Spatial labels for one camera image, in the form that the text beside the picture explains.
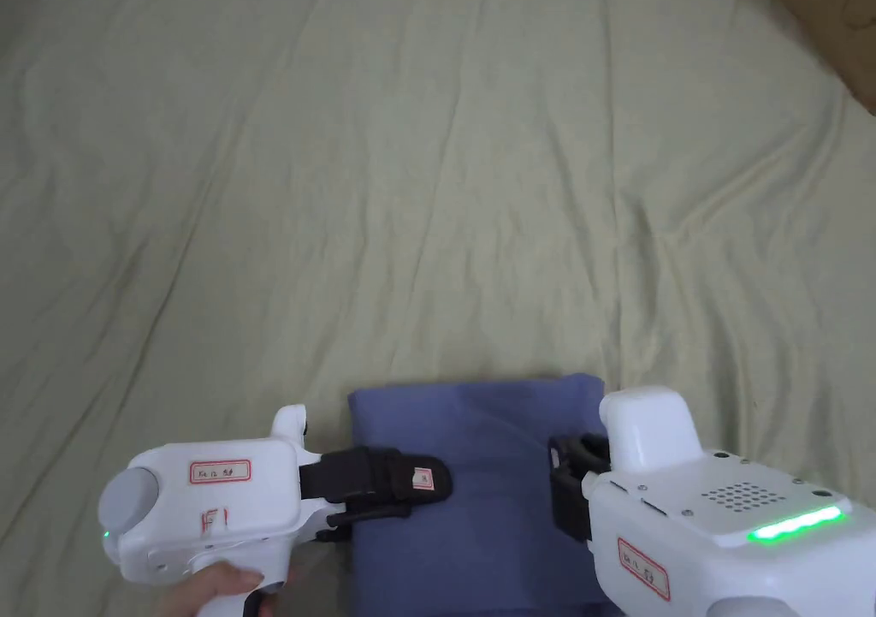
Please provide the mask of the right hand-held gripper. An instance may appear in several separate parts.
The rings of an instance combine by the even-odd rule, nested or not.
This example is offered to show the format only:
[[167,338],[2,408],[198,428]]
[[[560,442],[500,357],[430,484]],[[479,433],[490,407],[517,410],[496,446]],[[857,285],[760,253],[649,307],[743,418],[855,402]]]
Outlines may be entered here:
[[842,493],[704,448],[660,386],[599,405],[604,434],[552,436],[555,527],[626,616],[872,616],[875,514]]

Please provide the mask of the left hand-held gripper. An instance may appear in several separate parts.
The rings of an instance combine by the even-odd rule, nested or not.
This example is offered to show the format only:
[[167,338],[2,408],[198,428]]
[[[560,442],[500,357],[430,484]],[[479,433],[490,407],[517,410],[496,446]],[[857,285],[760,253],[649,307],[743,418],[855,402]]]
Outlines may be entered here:
[[438,458],[395,448],[358,447],[344,461],[342,501],[307,498],[299,470],[319,454],[305,449],[306,409],[283,407],[265,438],[171,443],[135,457],[98,502],[104,551],[125,580],[173,584],[226,561],[262,576],[254,589],[214,598],[202,616],[255,616],[286,582],[293,549],[316,539],[345,543],[354,525],[407,519],[412,506],[453,493]]

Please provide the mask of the person's left hand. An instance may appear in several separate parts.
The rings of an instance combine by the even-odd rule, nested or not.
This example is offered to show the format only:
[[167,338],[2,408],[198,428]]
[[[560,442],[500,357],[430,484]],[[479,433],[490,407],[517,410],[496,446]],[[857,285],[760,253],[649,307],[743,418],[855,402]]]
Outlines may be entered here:
[[217,561],[163,594],[155,616],[197,616],[217,598],[249,594],[262,581],[263,575],[257,571]]

